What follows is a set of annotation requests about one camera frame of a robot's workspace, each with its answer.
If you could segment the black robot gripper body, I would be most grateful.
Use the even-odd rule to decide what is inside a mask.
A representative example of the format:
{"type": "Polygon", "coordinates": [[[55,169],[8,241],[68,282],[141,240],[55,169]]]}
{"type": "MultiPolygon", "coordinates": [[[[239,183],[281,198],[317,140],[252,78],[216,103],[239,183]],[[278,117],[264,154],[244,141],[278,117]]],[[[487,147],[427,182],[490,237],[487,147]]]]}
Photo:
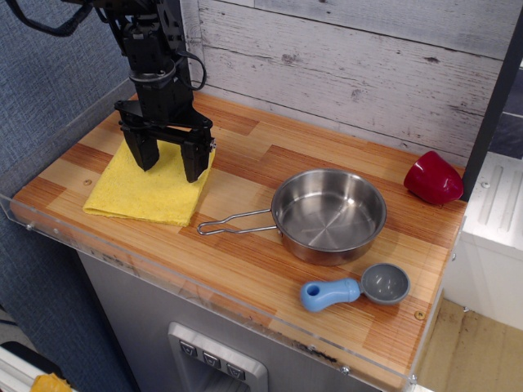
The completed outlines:
{"type": "Polygon", "coordinates": [[[211,120],[193,107],[193,93],[171,73],[130,73],[136,88],[136,100],[115,104],[122,130],[130,130],[156,140],[182,145],[185,141],[210,145],[211,120]]]}

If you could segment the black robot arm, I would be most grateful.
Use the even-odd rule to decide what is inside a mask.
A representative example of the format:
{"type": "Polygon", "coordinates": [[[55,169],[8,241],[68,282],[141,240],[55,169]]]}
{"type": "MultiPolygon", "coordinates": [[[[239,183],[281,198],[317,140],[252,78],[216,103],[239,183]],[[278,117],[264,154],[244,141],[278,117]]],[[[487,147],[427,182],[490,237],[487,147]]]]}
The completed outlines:
{"type": "Polygon", "coordinates": [[[159,141],[179,145],[186,179],[193,183],[208,168],[214,148],[212,121],[193,107],[196,88],[190,80],[178,1],[81,1],[65,26],[74,29],[96,10],[129,63],[136,100],[115,108],[136,164],[144,171],[159,160],[159,141]]]}

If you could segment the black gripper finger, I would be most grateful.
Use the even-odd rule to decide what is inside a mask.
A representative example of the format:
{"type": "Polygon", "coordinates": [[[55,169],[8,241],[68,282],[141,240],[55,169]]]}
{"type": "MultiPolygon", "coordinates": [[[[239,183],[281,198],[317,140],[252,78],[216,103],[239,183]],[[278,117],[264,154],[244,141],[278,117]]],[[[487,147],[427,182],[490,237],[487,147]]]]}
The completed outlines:
{"type": "Polygon", "coordinates": [[[136,164],[144,172],[147,172],[158,162],[159,148],[156,139],[125,129],[123,129],[123,135],[136,164]]]}
{"type": "Polygon", "coordinates": [[[202,173],[208,169],[211,152],[210,145],[191,141],[185,141],[181,145],[183,166],[189,183],[196,182],[202,173]]]}

